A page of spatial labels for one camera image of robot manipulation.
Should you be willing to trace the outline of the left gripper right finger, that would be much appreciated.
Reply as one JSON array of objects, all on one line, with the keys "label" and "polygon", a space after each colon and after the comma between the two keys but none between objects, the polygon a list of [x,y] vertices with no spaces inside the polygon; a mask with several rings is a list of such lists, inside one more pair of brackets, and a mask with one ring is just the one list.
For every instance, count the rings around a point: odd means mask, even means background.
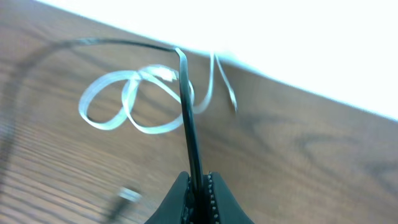
[{"label": "left gripper right finger", "polygon": [[210,172],[207,182],[210,223],[254,224],[240,207],[220,173]]}]

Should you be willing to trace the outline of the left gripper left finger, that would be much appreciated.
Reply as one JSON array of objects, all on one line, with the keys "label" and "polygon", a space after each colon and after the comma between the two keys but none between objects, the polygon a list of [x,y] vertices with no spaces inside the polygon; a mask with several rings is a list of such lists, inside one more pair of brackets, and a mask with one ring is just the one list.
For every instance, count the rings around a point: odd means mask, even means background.
[{"label": "left gripper left finger", "polygon": [[188,181],[189,174],[185,171],[181,172],[146,224],[180,224],[182,222]]}]

